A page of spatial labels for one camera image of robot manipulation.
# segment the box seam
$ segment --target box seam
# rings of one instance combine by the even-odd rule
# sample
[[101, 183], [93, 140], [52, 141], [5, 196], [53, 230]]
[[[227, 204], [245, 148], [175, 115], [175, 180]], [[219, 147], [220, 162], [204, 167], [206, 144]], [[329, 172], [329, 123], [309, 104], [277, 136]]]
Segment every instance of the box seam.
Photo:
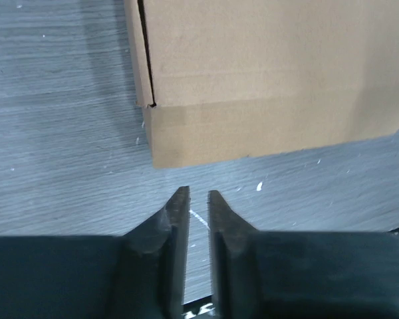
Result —
[[152, 80], [152, 67], [151, 67], [151, 56], [150, 56], [150, 48], [148, 42], [148, 30], [146, 27], [146, 15], [145, 15], [145, 6], [144, 0], [137, 0], [138, 1], [138, 11], [140, 17], [140, 24], [142, 26], [142, 36], [144, 38], [144, 45], [146, 51], [146, 65], [148, 67], [148, 75], [149, 81], [151, 84], [151, 94], [152, 94], [152, 104], [149, 104], [150, 107], [155, 107], [155, 95], [154, 95], [154, 81]]

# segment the cardboard box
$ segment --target cardboard box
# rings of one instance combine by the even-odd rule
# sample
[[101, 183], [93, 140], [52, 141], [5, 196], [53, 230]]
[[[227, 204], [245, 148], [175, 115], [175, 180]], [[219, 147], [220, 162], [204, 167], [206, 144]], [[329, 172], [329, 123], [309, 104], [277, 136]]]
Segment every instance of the cardboard box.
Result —
[[155, 167], [399, 128], [399, 0], [125, 0]]

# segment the wood grain floor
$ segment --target wood grain floor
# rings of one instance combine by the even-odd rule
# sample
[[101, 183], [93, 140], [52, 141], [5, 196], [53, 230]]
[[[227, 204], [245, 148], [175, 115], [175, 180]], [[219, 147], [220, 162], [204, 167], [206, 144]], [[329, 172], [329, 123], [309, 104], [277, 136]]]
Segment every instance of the wood grain floor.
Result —
[[[399, 132], [155, 170], [134, 101], [122, 0], [0, 0], [0, 235], [123, 234], [181, 185], [204, 219], [218, 189], [260, 228], [399, 227]], [[210, 293], [208, 253], [193, 218], [186, 301]]]

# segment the brown cardboard box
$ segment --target brown cardboard box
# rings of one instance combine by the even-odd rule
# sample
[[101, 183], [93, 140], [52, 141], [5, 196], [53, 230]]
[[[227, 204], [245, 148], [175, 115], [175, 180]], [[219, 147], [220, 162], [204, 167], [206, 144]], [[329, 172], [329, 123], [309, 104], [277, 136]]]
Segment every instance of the brown cardboard box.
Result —
[[125, 0], [155, 167], [399, 128], [399, 0]]

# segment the black plastic part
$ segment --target black plastic part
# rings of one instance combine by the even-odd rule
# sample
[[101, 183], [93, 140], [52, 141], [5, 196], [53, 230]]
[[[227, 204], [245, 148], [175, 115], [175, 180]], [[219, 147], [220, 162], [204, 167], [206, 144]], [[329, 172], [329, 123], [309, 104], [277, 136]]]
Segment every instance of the black plastic part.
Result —
[[222, 318], [399, 318], [397, 231], [258, 231], [216, 191], [209, 226]]
[[189, 204], [123, 237], [0, 237], [0, 319], [181, 318]]
[[217, 191], [213, 296], [183, 305], [189, 204], [122, 237], [0, 237], [0, 319], [399, 318], [399, 229], [259, 231]]

